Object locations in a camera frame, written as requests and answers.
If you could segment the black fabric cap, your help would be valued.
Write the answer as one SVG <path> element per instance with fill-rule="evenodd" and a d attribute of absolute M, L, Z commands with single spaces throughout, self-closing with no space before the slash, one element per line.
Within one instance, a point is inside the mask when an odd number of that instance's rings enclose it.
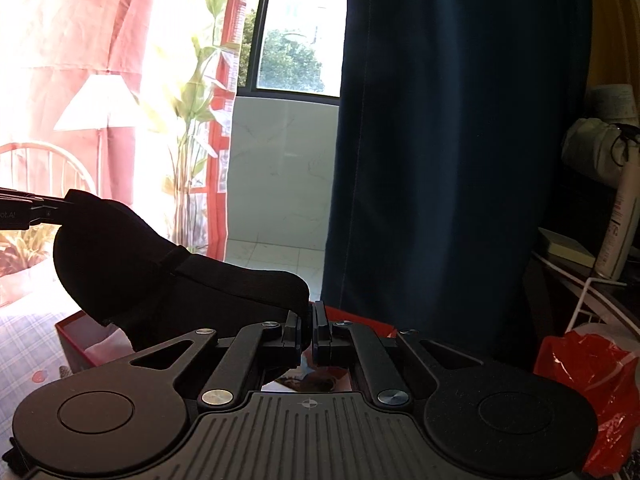
<path fill-rule="evenodd" d="M 211 328 L 220 338 L 262 322 L 303 322 L 311 344 L 309 288 L 298 275 L 234 266 L 171 243 L 128 206 L 70 190 L 53 246 L 58 279 L 90 318 L 113 324 L 134 351 Z"/>

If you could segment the red strawberry cardboard box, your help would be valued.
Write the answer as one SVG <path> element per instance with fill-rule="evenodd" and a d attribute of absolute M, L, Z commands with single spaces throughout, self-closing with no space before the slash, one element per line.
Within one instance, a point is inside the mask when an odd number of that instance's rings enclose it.
<path fill-rule="evenodd" d="M 55 324 L 68 366 L 73 373 L 88 370 L 134 353 L 124 332 L 110 324 L 102 326 L 80 310 Z M 298 367 L 288 370 L 273 382 L 262 386 L 269 392 L 343 392 L 352 391 L 349 372 L 339 366 L 318 366 L 308 347 Z"/>

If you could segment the red plastic bag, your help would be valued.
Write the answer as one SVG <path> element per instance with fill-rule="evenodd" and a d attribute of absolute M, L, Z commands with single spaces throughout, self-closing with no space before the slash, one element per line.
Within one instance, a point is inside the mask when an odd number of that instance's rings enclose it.
<path fill-rule="evenodd" d="M 626 330 L 590 323 L 541 343 L 534 372 L 582 394 L 598 434 L 584 471 L 617 474 L 639 449 L 639 341 Z"/>

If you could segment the pink printed curtain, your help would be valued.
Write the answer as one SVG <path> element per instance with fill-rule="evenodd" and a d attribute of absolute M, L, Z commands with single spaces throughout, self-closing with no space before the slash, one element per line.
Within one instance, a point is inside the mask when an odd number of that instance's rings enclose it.
<path fill-rule="evenodd" d="M 244 0 L 1 0 L 1 145 L 69 151 L 96 195 L 226 254 Z"/>

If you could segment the white spray bottle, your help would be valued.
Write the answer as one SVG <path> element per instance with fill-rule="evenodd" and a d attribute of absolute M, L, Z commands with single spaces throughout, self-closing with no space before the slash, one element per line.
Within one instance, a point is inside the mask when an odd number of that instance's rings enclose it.
<path fill-rule="evenodd" d="M 620 186 L 594 270 L 607 280 L 617 281 L 623 272 L 639 222 L 639 163 L 626 162 Z"/>

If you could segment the dark blue curtain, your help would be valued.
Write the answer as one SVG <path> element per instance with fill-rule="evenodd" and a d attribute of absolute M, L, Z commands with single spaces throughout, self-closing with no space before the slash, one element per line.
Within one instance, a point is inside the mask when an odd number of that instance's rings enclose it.
<path fill-rule="evenodd" d="M 347 0 L 322 299 L 490 360 L 562 325 L 535 254 L 592 0 Z"/>

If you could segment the grey drawstring bag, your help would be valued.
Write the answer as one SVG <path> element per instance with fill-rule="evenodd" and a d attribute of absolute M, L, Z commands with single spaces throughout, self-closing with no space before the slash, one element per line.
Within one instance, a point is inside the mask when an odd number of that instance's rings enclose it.
<path fill-rule="evenodd" d="M 639 145 L 639 113 L 630 84 L 602 84 L 587 92 L 584 116 L 568 130 L 563 159 L 611 186 L 620 183 Z"/>

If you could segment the window with dark frame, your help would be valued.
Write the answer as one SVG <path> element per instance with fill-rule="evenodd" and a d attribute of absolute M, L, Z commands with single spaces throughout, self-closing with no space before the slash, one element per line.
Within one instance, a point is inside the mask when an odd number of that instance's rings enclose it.
<path fill-rule="evenodd" d="M 347 0 L 246 0 L 240 95 L 335 105 L 346 6 Z"/>

